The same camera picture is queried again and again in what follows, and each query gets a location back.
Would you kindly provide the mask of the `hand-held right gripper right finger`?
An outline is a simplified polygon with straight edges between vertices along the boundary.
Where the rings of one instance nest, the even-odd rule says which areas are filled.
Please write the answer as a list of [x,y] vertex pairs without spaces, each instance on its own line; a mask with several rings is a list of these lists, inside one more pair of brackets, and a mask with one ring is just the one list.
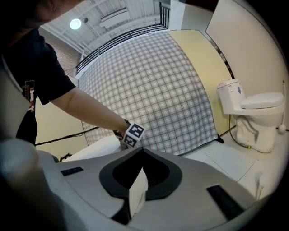
[[[212,166],[160,151],[153,153],[178,165],[182,181],[167,198],[147,201],[130,227],[140,231],[235,231],[260,210],[260,203],[239,183]],[[225,206],[232,219],[215,202],[225,191],[240,207]]]

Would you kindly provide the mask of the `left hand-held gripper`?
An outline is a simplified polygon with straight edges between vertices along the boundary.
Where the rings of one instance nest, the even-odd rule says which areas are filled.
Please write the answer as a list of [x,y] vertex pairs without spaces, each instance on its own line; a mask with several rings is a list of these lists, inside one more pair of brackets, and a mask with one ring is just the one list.
[[122,141],[127,147],[134,148],[138,144],[138,142],[142,139],[144,133],[145,133],[144,127],[136,123],[133,123],[126,130],[125,136]]

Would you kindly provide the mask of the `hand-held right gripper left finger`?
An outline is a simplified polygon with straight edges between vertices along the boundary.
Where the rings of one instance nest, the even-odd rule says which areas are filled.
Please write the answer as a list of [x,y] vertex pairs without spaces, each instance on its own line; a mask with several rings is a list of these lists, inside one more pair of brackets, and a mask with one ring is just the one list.
[[48,184],[66,218],[131,218],[143,207],[142,148],[56,163]]

